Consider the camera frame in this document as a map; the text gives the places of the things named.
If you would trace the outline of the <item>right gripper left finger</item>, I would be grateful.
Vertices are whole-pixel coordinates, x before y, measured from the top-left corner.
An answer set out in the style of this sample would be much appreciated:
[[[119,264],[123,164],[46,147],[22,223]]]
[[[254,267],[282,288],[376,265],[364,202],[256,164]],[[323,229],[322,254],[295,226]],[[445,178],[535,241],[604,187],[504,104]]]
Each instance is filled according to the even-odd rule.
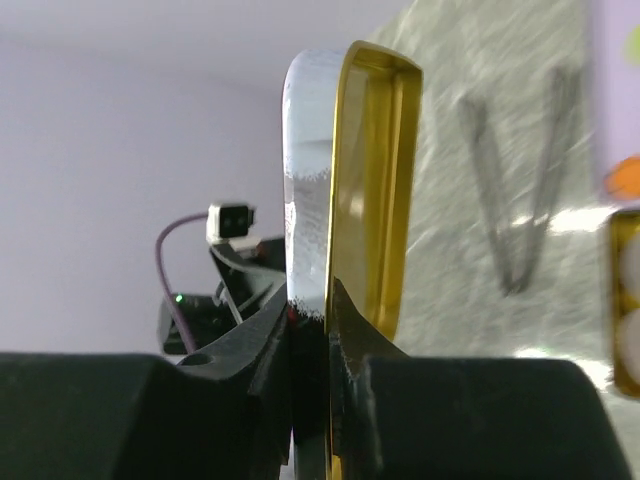
[[[289,458],[287,295],[172,364],[5,353],[5,479],[275,479]]]

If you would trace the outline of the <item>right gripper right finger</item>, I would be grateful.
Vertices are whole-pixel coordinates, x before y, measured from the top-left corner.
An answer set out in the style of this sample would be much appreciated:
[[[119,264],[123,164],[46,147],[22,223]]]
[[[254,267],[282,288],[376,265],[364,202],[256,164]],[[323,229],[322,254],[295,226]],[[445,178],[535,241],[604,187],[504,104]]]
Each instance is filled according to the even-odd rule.
[[[334,280],[332,451],[346,479],[628,479],[584,371],[560,359],[411,357]]]

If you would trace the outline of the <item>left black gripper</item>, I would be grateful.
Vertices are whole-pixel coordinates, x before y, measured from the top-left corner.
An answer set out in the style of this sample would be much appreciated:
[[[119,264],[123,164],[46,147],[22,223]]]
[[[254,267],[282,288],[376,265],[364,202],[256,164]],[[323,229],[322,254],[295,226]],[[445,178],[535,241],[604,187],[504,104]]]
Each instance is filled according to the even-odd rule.
[[[237,324],[260,311],[286,284],[285,240],[273,237],[235,248],[231,241],[209,248]]]

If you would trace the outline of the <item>gold tin lid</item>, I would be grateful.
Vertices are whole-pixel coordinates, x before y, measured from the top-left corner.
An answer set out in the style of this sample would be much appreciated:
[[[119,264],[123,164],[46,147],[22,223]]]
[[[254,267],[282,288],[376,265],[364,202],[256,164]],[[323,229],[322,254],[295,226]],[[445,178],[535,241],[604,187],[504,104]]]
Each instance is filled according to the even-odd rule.
[[[299,479],[342,479],[353,377],[396,353],[423,73],[357,41],[301,52],[282,96],[285,253]]]

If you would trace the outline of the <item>gold cookie tin base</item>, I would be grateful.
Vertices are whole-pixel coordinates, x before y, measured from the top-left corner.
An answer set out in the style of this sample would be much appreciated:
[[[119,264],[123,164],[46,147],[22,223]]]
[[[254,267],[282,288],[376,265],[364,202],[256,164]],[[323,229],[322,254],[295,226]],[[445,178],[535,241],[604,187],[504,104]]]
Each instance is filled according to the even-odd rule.
[[[613,381],[616,389],[623,395],[638,399],[639,383],[634,383],[622,366],[617,350],[616,333],[623,317],[635,309],[639,310],[639,299],[629,295],[620,281],[619,266],[621,250],[633,236],[639,236],[639,210],[626,209],[614,212],[609,217],[606,234]]]

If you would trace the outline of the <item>lavender plastic tray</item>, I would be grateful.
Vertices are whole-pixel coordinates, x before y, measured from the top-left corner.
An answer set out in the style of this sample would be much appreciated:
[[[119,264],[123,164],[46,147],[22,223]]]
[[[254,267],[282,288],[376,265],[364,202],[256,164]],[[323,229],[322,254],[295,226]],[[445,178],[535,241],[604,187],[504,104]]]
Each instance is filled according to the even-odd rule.
[[[589,3],[589,73],[594,127],[594,162],[601,196],[620,201],[605,190],[605,176],[632,155],[639,156],[639,64],[625,57],[629,32],[639,26],[638,0],[606,0]]]

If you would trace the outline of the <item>metal tongs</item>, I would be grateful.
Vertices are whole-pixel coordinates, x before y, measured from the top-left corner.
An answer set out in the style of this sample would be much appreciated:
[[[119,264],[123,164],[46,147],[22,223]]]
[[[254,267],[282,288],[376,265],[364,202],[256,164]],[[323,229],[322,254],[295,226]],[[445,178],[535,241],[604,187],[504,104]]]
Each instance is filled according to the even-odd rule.
[[[505,296],[526,291],[539,263],[575,144],[581,77],[575,67],[551,70],[541,145],[531,153],[512,148],[503,156],[487,101],[470,94],[458,101],[458,117]]]

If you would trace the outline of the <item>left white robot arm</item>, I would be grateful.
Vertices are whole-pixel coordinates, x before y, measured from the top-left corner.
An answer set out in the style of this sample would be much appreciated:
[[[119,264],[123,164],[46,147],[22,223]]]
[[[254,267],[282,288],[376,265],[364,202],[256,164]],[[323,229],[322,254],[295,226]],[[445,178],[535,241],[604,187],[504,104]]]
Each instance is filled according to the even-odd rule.
[[[256,314],[286,283],[283,237],[259,240],[249,247],[224,242],[212,246],[209,253],[220,276],[215,292],[172,294],[198,349]]]

